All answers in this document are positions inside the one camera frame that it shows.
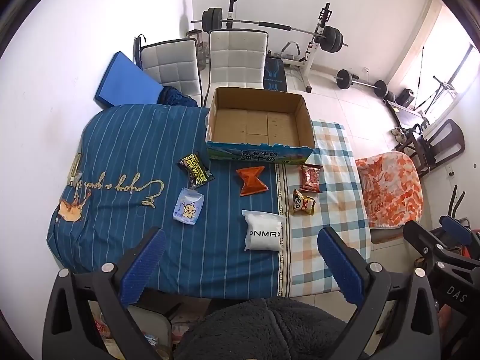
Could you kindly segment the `yellow panda snack bag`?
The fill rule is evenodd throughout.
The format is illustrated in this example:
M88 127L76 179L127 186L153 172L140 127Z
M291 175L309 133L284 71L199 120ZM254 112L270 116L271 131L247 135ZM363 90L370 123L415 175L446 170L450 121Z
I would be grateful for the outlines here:
M313 197L304 195L298 189L293 191L293 212L313 215L315 211L316 200Z

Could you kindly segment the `white ONMAX soft pack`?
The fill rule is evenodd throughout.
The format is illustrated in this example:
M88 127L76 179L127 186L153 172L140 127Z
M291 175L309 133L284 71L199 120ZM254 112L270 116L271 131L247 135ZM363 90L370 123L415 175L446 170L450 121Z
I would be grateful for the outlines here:
M285 216L263 211L248 210L243 210L242 215L247 223L245 251L281 251L283 227L287 220Z

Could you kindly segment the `light blue cartoon pouch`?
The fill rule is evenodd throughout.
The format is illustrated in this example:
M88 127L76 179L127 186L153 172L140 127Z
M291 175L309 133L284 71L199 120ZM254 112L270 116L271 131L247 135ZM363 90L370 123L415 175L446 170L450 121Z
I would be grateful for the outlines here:
M203 208L204 196L193 189L183 188L176 200L173 218L187 225L195 225Z

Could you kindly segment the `red floral snack bag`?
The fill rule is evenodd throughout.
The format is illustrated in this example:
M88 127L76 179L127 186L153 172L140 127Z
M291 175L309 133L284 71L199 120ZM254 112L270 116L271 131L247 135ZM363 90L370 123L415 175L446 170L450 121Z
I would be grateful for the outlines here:
M302 164L300 166L300 187L302 192L320 193L321 165Z

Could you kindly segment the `black shoe shine wipes pack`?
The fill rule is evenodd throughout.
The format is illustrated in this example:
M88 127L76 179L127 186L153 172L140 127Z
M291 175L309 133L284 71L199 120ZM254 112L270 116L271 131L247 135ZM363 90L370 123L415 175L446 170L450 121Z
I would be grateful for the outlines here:
M212 172L203 164L198 153L186 155L178 165L186 171L190 189L198 189L215 179Z

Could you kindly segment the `orange snack bag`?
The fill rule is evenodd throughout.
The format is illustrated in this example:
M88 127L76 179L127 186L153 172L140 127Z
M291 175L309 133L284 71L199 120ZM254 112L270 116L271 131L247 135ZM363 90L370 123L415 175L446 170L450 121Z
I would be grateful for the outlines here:
M269 187L260 179L263 170L264 166L250 166L236 170L243 182L240 191L241 197L260 194L269 190Z

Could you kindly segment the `orange white floral cloth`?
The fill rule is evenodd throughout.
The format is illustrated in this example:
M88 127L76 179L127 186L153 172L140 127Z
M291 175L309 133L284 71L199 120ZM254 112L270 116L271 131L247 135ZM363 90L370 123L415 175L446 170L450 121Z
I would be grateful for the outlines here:
M358 158L355 164L370 228L397 229L410 220L421 219L422 186L408 155L391 151Z

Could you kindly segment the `black fleece garment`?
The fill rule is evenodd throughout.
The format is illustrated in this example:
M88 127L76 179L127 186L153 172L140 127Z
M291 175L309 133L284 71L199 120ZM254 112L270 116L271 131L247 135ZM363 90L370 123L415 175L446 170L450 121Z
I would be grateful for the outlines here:
M289 298L235 303L189 328L175 359L327 359L346 323Z

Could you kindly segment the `blue striped bed sheet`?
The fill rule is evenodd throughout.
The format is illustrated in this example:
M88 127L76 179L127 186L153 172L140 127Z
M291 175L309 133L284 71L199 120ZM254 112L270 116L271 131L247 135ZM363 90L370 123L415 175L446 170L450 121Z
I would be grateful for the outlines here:
M360 177L342 125L313 123L310 164L322 166L313 215L294 213L298 166L264 164L268 191L240 196L241 163L212 161L205 142L208 110L184 106L118 106L98 113L80 139L71 179L52 215L46 242L76 273L117 262L150 228L167 238L149 286L203 298L302 297L335 291L317 249L318 232L331 227L363 258L371 234ZM198 153L215 179L193 189L204 196L195 225L173 218L188 175L178 165ZM243 210L286 217L281 251L247 250Z

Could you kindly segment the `open cardboard box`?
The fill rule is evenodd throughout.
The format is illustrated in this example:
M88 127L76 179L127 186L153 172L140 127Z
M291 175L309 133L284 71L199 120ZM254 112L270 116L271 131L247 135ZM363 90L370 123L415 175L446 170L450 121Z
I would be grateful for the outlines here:
M259 88L217 88L205 142L212 160L273 164L304 164L316 148L304 97Z

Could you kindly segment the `black blue bench pad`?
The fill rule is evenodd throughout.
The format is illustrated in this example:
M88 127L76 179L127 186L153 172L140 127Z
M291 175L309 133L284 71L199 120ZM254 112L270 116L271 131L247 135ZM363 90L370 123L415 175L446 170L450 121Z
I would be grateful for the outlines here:
M268 56L264 65L264 89L287 92L287 78L281 58Z

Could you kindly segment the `left white quilted chair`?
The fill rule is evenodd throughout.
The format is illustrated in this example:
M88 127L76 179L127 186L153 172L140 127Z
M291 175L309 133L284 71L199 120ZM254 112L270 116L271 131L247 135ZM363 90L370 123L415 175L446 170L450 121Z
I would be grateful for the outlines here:
M142 70L162 86L172 86L200 106L203 91L192 38L161 41L140 48Z

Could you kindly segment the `white quilted chair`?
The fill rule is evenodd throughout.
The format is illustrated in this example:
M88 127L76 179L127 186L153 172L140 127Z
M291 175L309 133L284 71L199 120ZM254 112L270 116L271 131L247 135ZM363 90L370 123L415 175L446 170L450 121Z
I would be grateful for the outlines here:
M200 106L203 91L192 38L161 41L140 48L142 70L162 86L172 86Z
M209 40L208 89L203 106L209 107L220 87L264 88L268 51L267 32L231 28L211 30Z

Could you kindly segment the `white weight bench rack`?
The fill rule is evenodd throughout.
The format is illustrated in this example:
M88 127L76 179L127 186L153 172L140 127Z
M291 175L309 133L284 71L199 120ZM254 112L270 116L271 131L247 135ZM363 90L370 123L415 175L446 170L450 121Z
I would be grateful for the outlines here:
M321 9L317 22L316 27L313 32L303 30L300 28L294 28L285 24L278 24L278 23L271 23L266 21L254 21L254 20L244 20L244 19L235 19L234 14L234 5L238 0L229 0L229 9L227 12L227 19L223 19L222 22L226 23L226 27L231 29L234 23L239 24L252 24L257 25L259 27L264 27L268 29L278 29L287 32L296 32L296 33L303 33L311 36L311 40L307 44L307 48L303 54L301 54L300 48L297 47L299 56L297 60L293 60L292 58L282 58L284 64L297 67L299 69L299 74L301 77L301 81L304 84L305 91L307 93L312 92L312 86L309 80L309 73L312 69L312 64L315 58L315 55L320 46L320 39L324 37L325 27L329 21L329 18L332 14L332 10L330 10L330 3L326 2L325 6Z

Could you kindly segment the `right white quilted chair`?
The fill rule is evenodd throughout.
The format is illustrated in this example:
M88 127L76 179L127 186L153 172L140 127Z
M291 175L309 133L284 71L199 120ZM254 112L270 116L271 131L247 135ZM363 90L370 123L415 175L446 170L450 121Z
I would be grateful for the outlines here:
M203 106L209 107L220 87L264 88L268 51L267 32L231 28L211 30L209 40L208 89Z

